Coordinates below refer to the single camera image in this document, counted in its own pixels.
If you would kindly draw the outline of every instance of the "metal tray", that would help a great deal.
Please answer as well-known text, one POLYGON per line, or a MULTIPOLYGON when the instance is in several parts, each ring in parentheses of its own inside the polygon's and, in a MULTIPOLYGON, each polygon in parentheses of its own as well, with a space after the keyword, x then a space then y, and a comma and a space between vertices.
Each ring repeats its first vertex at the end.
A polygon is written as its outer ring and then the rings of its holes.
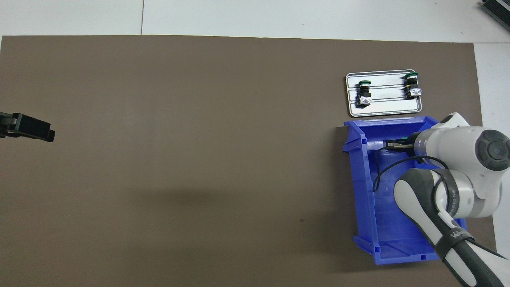
POLYGON ((415 72, 408 70, 373 71, 349 73, 345 77, 347 85, 347 104, 349 113, 353 117, 374 116, 386 114, 417 113, 421 111, 421 97, 407 100, 404 94, 405 74, 415 72), (370 106, 358 108, 358 82, 369 80, 372 102, 370 106))

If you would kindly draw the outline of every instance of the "black velcro strap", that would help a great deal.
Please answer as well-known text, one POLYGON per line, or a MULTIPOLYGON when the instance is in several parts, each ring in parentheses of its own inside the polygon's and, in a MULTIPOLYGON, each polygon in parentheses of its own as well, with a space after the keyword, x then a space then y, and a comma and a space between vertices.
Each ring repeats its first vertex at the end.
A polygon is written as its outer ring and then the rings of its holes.
POLYGON ((434 247, 436 254, 441 260, 444 260, 448 251, 450 251, 450 249, 452 249, 455 244, 466 238, 472 238, 474 240, 473 236, 462 227, 455 227, 450 229, 447 234, 443 234, 443 237, 439 239, 438 243, 434 247))

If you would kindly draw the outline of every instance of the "blue crate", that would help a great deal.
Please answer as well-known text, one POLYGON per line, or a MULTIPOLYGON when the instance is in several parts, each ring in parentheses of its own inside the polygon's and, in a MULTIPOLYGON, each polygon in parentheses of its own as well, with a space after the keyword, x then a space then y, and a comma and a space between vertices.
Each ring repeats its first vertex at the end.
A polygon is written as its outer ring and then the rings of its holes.
MULTIPOLYGON (((436 168, 416 161, 401 163, 381 177, 377 192, 372 183, 377 176, 375 151, 383 147, 384 139, 397 139, 423 131, 438 121, 429 116, 371 119, 345 122, 349 136, 343 147, 349 153, 358 235, 356 245, 372 254, 378 265, 438 259, 433 247, 416 225, 398 208, 393 186, 410 168, 436 168)), ((380 169, 408 157, 406 153, 379 153, 380 169)), ((457 219, 466 228, 464 219, 457 219)))

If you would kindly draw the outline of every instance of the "brown table surface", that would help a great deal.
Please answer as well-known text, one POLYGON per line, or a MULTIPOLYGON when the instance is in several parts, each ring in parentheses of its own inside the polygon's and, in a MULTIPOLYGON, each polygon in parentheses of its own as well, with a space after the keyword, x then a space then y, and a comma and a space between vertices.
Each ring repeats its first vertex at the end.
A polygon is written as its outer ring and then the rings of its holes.
POLYGON ((1 286, 457 285, 356 247, 336 127, 347 73, 407 68, 418 115, 481 125, 472 44, 4 36, 0 57, 0 110, 57 132, 0 139, 1 286))

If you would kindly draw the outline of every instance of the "black ribbed object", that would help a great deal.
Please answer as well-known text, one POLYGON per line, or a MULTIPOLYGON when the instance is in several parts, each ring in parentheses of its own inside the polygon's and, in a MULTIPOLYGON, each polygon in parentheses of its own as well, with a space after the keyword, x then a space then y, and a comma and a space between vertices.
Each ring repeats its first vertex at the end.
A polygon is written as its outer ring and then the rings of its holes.
POLYGON ((481 7, 510 31, 510 0, 484 0, 483 2, 481 7))

